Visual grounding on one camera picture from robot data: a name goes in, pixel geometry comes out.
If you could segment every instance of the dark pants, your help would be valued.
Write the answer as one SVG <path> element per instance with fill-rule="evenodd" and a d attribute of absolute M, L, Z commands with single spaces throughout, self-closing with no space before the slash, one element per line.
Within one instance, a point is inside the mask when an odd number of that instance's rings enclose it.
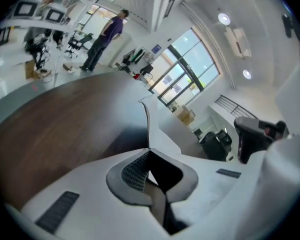
<path fill-rule="evenodd" d="M 99 36 L 88 51 L 88 58 L 84 62 L 83 67 L 90 71 L 93 71 L 107 46 L 108 43 L 105 43 Z"/>

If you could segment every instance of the brown tabletop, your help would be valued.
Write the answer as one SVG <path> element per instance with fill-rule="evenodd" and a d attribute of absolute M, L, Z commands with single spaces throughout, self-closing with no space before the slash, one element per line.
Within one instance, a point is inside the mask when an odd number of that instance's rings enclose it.
<path fill-rule="evenodd" d="M 20 209 L 84 163 L 146 148 L 150 95 L 125 72 L 76 80 L 32 99 L 0 124 L 0 189 Z M 160 128 L 183 154 L 204 157 L 196 136 L 158 102 Z"/>

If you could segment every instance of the purple shirt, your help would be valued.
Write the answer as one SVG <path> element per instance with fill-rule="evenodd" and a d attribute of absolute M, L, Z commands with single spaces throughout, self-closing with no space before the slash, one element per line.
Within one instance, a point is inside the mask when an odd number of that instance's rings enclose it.
<path fill-rule="evenodd" d="M 100 35 L 101 39 L 108 44 L 116 34 L 122 34 L 124 27 L 123 20 L 118 16 L 113 17 L 111 20 L 113 23 L 104 31 L 105 36 Z"/>

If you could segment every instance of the desk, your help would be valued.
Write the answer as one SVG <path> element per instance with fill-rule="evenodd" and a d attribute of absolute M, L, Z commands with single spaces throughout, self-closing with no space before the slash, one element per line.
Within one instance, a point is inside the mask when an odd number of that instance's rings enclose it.
<path fill-rule="evenodd" d="M 20 209 L 82 164 L 146 148 L 147 117 L 138 100 L 149 94 L 127 73 L 112 72 L 69 82 L 20 107 L 0 124 L 0 189 L 5 200 Z M 162 103 L 158 107 L 160 128 L 182 153 L 204 157 L 190 129 Z"/>

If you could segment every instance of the staircase railing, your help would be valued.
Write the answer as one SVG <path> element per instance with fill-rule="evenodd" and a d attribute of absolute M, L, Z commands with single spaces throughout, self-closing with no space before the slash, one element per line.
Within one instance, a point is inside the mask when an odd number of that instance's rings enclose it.
<path fill-rule="evenodd" d="M 235 103 L 233 100 L 221 95 L 216 101 L 220 107 L 224 108 L 226 111 L 228 111 L 230 114 L 235 116 L 236 118 L 238 117 L 248 117 L 248 118 L 256 118 L 257 117 L 240 106 L 239 104 Z"/>

